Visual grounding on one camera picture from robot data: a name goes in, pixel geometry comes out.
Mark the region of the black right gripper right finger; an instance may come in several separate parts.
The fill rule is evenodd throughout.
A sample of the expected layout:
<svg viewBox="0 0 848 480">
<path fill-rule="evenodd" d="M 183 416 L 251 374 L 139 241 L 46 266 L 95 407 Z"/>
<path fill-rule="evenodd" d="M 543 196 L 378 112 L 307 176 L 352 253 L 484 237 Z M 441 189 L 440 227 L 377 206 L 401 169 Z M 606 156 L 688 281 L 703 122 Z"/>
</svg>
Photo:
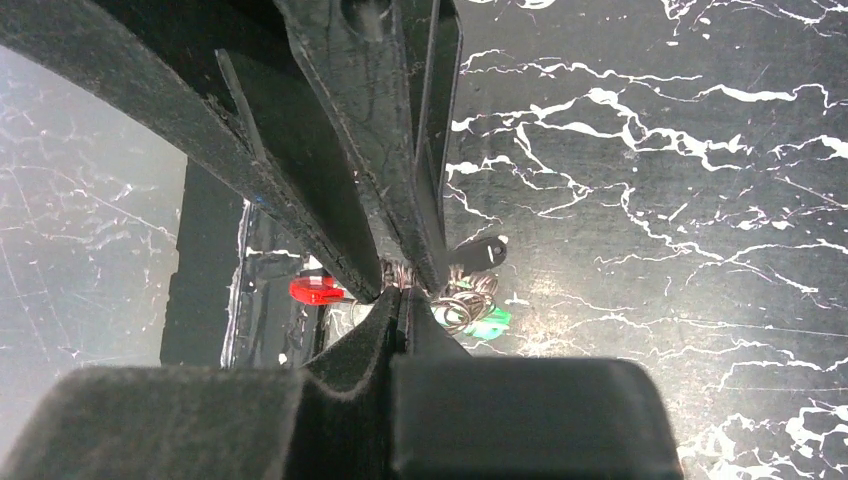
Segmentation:
<svg viewBox="0 0 848 480">
<path fill-rule="evenodd" d="M 647 372 L 614 358 L 475 357 L 403 292 L 391 366 L 397 479 L 680 479 Z"/>
</svg>

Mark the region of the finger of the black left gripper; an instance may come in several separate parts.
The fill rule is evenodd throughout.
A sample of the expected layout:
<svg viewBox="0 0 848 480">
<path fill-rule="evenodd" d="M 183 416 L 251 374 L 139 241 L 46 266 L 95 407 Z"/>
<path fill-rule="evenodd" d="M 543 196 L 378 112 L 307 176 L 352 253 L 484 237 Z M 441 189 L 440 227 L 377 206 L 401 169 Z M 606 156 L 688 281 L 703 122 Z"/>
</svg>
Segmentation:
<svg viewBox="0 0 848 480">
<path fill-rule="evenodd" d="M 332 124 L 268 1 L 5 1 L 1 43 L 183 151 L 364 303 L 381 267 Z"/>
<path fill-rule="evenodd" d="M 281 1 L 295 59 L 418 283 L 450 267 L 443 176 L 462 28 L 451 1 Z"/>
</svg>

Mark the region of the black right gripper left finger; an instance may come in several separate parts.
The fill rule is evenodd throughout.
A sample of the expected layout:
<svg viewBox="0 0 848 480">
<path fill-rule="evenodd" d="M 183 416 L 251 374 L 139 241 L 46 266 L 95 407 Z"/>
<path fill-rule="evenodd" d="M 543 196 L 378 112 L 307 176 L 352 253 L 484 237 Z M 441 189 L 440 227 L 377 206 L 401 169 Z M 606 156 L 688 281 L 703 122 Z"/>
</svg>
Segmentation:
<svg viewBox="0 0 848 480">
<path fill-rule="evenodd" d="M 5 479 L 384 479 L 401 293 L 297 368 L 88 367 L 43 399 Z"/>
</svg>

